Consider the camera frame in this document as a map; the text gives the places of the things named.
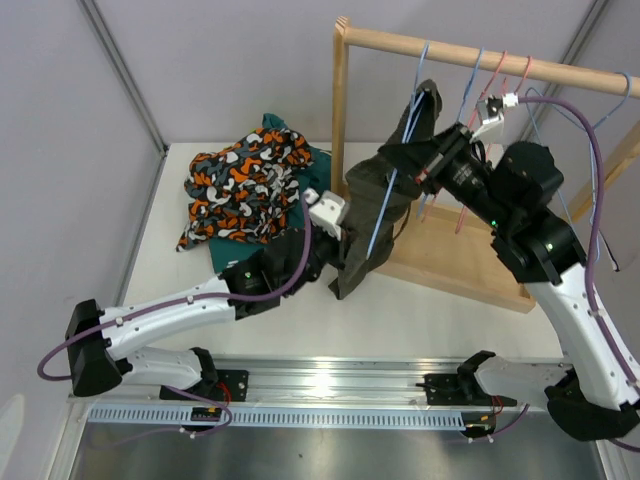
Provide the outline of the olive grey shorts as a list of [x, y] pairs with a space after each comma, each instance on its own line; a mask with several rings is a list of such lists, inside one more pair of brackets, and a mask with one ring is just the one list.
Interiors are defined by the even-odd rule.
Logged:
[[[388, 145], [400, 144], [407, 129], [409, 140], [426, 141], [434, 135], [442, 110], [442, 98], [436, 83], [427, 79], [418, 85], [414, 117], [410, 108], [402, 112]], [[421, 189], [408, 177], [392, 179], [393, 166], [380, 153], [350, 168], [345, 179], [350, 207], [342, 222], [347, 239], [337, 278], [329, 285], [339, 300], [350, 295], [372, 270], [384, 264], [394, 247], [394, 227], [411, 210]]]

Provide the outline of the camouflage patterned shorts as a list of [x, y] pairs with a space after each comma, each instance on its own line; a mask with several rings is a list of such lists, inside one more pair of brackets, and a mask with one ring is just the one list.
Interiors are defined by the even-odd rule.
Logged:
[[188, 221], [176, 249], [211, 239], [267, 244], [287, 228], [300, 200], [296, 175], [313, 165], [304, 136], [258, 128], [214, 153], [199, 153], [184, 181]]

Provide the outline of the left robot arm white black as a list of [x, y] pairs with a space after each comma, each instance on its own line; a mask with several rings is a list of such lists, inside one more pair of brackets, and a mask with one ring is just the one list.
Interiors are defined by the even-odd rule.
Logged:
[[65, 333], [73, 394], [92, 397], [138, 384], [159, 386], [164, 399], [178, 390], [197, 400], [212, 397], [218, 372], [206, 349], [167, 351], [155, 342], [275, 309], [325, 266], [342, 268], [347, 250], [347, 240], [319, 229], [311, 235], [292, 229], [212, 279], [157, 302], [106, 309], [93, 299], [78, 303]]

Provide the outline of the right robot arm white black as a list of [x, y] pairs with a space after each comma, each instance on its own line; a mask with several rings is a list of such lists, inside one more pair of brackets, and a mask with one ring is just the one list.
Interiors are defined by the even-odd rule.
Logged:
[[615, 358], [621, 339], [581, 283], [587, 255], [547, 206], [564, 177], [539, 144], [515, 142], [491, 165], [476, 156], [476, 143], [456, 124], [378, 151], [401, 177], [426, 193], [448, 191], [491, 228], [492, 249], [544, 311], [566, 363], [546, 369], [481, 351], [459, 366], [458, 395], [472, 404], [500, 396], [543, 408], [579, 441], [618, 440], [639, 424], [639, 395]]

